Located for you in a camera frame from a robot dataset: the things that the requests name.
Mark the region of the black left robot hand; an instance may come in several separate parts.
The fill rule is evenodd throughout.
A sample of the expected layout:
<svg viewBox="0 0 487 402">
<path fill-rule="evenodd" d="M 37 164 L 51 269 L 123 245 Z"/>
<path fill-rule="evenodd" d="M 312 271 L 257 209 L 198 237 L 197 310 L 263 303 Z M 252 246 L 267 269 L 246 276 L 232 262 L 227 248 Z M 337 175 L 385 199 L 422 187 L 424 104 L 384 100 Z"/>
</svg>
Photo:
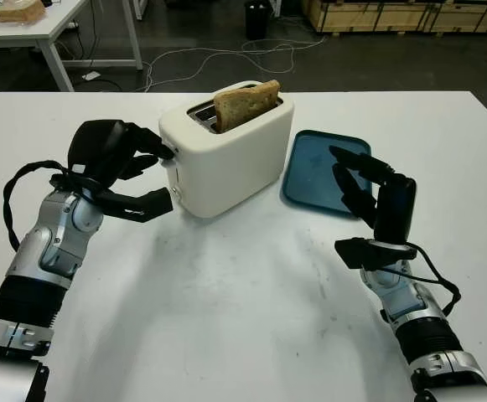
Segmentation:
<svg viewBox="0 0 487 402">
<path fill-rule="evenodd" d="M 86 121 L 77 129 L 68 151 L 68 169 L 105 188 L 128 180 L 174 152 L 156 133 L 122 120 Z"/>
</svg>

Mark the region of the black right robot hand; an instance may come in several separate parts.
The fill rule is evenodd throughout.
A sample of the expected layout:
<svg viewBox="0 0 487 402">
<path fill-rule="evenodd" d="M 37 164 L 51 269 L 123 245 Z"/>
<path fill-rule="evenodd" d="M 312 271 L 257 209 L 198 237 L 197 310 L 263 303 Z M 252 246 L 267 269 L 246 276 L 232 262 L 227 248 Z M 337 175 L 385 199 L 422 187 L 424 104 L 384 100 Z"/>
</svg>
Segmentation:
<svg viewBox="0 0 487 402">
<path fill-rule="evenodd" d="M 373 229 L 375 240 L 404 245 L 412 223 L 416 181 L 367 154 L 356 154 L 335 146 L 331 146 L 329 151 L 336 159 L 332 173 L 342 192 L 344 205 Z M 359 186 L 353 171 L 379 186 L 377 197 Z"/>
</svg>

